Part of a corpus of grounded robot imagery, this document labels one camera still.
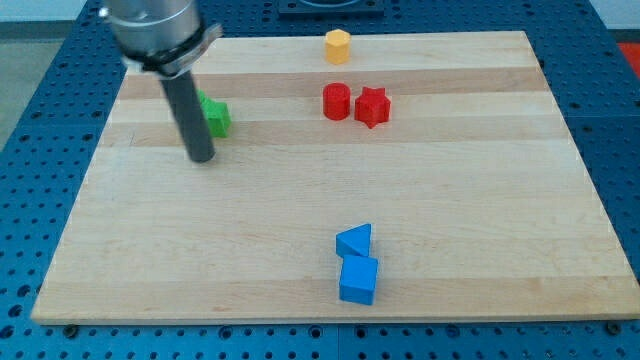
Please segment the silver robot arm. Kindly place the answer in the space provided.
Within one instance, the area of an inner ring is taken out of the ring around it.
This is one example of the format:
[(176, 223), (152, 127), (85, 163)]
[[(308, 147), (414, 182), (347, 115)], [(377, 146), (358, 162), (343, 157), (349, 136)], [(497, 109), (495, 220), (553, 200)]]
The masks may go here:
[(205, 23), (196, 0), (104, 0), (98, 15), (127, 66), (163, 79), (190, 71), (223, 36), (220, 24)]

